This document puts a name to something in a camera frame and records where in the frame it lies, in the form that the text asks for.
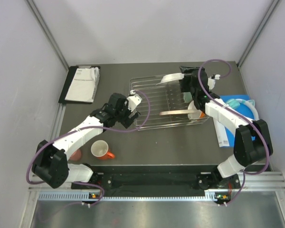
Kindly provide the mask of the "green ceramic bowl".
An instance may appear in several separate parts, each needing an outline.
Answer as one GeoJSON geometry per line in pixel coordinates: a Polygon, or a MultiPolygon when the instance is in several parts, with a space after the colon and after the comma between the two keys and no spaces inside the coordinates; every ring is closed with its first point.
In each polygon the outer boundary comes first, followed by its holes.
{"type": "Polygon", "coordinates": [[[183,100],[185,103],[190,103],[192,101],[192,95],[190,92],[183,93],[183,100]]]}

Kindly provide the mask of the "white blue-rimmed plate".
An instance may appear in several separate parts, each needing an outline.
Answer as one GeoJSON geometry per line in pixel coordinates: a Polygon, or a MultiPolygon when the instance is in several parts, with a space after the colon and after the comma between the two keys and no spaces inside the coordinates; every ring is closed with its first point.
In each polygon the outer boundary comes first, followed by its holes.
{"type": "Polygon", "coordinates": [[[179,81],[179,80],[182,80],[183,78],[184,78],[183,73],[174,73],[174,74],[164,75],[162,77],[161,81],[156,84],[156,86],[165,85],[165,84],[167,84],[169,82],[173,82],[173,81],[179,81]]]}

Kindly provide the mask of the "small white bowl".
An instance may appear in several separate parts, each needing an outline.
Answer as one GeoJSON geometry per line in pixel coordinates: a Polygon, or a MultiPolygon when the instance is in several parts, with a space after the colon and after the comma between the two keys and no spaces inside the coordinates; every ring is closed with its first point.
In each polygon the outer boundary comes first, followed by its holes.
{"type": "Polygon", "coordinates": [[[188,118],[190,120],[197,120],[206,117],[206,115],[201,110],[196,109],[194,101],[191,101],[189,103],[188,110],[191,111],[191,113],[188,114],[188,118]]]}

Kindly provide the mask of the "metal wire dish rack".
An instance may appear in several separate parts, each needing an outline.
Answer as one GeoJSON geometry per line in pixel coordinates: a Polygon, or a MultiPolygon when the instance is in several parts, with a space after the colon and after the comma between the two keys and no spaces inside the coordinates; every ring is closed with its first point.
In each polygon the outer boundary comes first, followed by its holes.
{"type": "Polygon", "coordinates": [[[147,122],[140,130],[151,130],[168,127],[202,124],[208,120],[208,116],[200,113],[195,114],[169,114],[160,115],[160,112],[185,110],[189,104],[183,100],[183,93],[180,90],[179,82],[168,82],[160,84],[162,75],[132,78],[130,89],[139,90],[147,95],[149,102],[144,98],[137,106],[136,112],[140,116],[135,120],[134,125],[140,126],[146,117],[147,122]]]}

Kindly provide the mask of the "pink cream floral plate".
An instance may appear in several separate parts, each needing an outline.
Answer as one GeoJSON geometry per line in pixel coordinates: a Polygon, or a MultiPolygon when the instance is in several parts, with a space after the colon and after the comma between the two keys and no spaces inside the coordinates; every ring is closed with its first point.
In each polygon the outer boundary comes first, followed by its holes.
{"type": "Polygon", "coordinates": [[[159,115],[164,116],[164,115],[177,115],[177,114],[192,114],[192,113],[196,113],[196,112],[197,112],[197,110],[193,110],[193,109],[171,110],[171,111],[160,112],[159,115]]]}

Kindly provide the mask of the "orange white mug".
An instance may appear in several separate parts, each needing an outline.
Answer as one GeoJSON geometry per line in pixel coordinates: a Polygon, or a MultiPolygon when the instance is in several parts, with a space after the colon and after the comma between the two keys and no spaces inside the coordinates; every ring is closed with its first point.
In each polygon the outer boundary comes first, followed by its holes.
{"type": "Polygon", "coordinates": [[[91,146],[91,153],[100,160],[114,159],[115,155],[111,152],[107,142],[98,140],[91,146]]]}

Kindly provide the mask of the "pink plastic cup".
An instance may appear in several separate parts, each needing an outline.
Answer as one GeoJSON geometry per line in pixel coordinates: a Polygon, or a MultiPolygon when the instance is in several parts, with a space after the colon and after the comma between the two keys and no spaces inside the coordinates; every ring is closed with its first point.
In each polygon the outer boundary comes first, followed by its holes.
{"type": "Polygon", "coordinates": [[[70,160],[71,161],[78,161],[80,160],[82,157],[82,152],[80,149],[76,150],[71,156],[70,156],[70,160]]]}

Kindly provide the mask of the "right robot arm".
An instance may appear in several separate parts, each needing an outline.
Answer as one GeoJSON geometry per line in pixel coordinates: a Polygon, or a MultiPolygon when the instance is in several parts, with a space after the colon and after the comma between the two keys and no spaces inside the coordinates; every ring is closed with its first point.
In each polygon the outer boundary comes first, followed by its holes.
{"type": "Polygon", "coordinates": [[[213,184],[223,188],[239,171],[260,160],[268,160],[273,154],[273,147],[267,123],[243,116],[213,93],[218,75],[208,77],[203,67],[181,66],[180,71],[180,90],[189,92],[197,110],[223,124],[235,137],[233,155],[211,173],[213,184]]]}

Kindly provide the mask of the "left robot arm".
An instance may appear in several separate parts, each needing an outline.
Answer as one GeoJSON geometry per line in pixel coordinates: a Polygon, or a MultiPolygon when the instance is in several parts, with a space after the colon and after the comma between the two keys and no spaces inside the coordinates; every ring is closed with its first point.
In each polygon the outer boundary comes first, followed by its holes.
{"type": "Polygon", "coordinates": [[[143,92],[132,90],[128,97],[113,93],[109,101],[94,110],[82,123],[68,133],[47,142],[39,143],[37,152],[30,162],[28,173],[32,172],[56,189],[65,182],[82,182],[87,188],[98,184],[98,176],[86,164],[70,164],[71,156],[92,138],[113,131],[120,123],[129,132],[129,127],[139,117],[136,107],[142,102],[143,92]]]}

